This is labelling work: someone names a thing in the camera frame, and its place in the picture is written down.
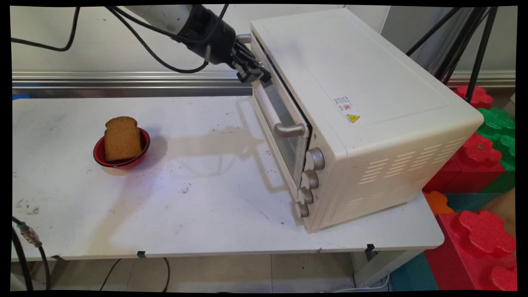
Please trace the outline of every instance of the oven knob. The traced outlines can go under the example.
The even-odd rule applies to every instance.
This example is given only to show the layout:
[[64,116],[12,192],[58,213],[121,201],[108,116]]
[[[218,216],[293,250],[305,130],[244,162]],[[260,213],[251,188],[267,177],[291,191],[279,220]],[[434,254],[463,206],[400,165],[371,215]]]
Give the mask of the oven knob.
[[308,190],[317,189],[319,187],[319,180],[313,170],[305,170],[301,174],[300,186]]
[[325,167],[325,158],[319,147],[314,147],[306,152],[306,169],[321,170]]
[[306,205],[314,203],[312,191],[306,189],[305,187],[301,187],[299,190],[297,190],[297,201]]
[[295,203],[295,211],[297,212],[297,216],[299,218],[308,217],[308,207],[304,204],[301,204],[300,202]]

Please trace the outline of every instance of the white wall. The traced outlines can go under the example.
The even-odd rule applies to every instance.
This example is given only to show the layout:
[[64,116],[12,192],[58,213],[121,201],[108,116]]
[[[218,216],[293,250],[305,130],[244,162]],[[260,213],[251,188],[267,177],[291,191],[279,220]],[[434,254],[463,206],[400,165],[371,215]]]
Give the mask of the white wall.
[[[440,20],[440,13],[447,13],[447,9],[442,9],[442,7],[391,6],[381,35],[401,51],[406,52]],[[446,27],[452,25],[455,18],[456,16],[439,29],[411,57],[418,59],[427,58],[428,54],[437,53],[434,47],[438,47],[439,44],[435,41],[443,41],[442,36],[449,33],[448,30],[445,30]],[[456,71],[471,71],[473,69],[485,23],[486,21],[484,20],[475,31],[458,62]],[[500,6],[495,17],[481,71],[515,70],[516,46],[517,6]],[[425,47],[428,47],[427,50],[421,53]],[[427,69],[431,62],[426,60],[422,59],[422,61],[418,62]]]
[[347,5],[346,8],[376,32],[381,33],[390,5]]
[[[471,71],[486,20],[473,34],[456,70]],[[517,54],[517,6],[500,6],[489,36],[481,70],[515,70]]]
[[[206,4],[217,15],[223,4]],[[249,23],[260,18],[342,8],[343,4],[231,4],[224,20],[237,34],[249,33]],[[380,32],[389,6],[348,5],[368,25]],[[63,47],[69,37],[73,7],[10,6],[11,36]],[[183,44],[131,22],[152,50],[167,63],[195,68],[202,58]],[[137,39],[104,7],[83,7],[71,49],[54,52],[11,43],[13,71],[165,71]],[[206,71],[231,70],[210,64]]]

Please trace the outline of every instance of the yellow warning triangle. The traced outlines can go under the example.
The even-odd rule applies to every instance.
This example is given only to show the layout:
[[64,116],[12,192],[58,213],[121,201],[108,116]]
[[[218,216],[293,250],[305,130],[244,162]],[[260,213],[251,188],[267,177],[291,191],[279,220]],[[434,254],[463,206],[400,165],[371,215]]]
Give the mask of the yellow warning triangle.
[[357,121],[357,119],[359,119],[359,117],[360,117],[360,116],[353,116],[353,115],[347,115],[347,116],[350,118],[350,120],[351,120],[353,123],[355,123],[355,122]]

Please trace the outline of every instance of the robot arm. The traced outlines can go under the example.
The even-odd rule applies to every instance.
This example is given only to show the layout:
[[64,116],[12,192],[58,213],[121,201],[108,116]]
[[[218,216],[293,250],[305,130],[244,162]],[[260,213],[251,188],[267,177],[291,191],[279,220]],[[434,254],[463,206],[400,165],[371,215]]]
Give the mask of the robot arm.
[[[237,70],[241,82],[268,82],[269,71],[264,69],[247,46],[236,36],[234,29],[201,4],[134,5],[125,6],[151,26],[177,35],[172,38],[184,43],[189,50],[213,64],[225,63]],[[206,43],[194,42],[207,39]]]

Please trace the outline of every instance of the white table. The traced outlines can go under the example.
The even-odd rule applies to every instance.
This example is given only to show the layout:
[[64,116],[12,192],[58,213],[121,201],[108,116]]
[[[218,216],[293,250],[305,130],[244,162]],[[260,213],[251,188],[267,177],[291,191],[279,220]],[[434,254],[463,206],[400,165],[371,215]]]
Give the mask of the white table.
[[[367,244],[411,256],[444,241],[423,196],[307,234],[252,101],[15,100],[13,215],[62,259],[354,252]],[[147,156],[129,171],[103,168],[93,147],[106,121],[125,115],[150,134]],[[29,261],[40,259],[23,246]]]

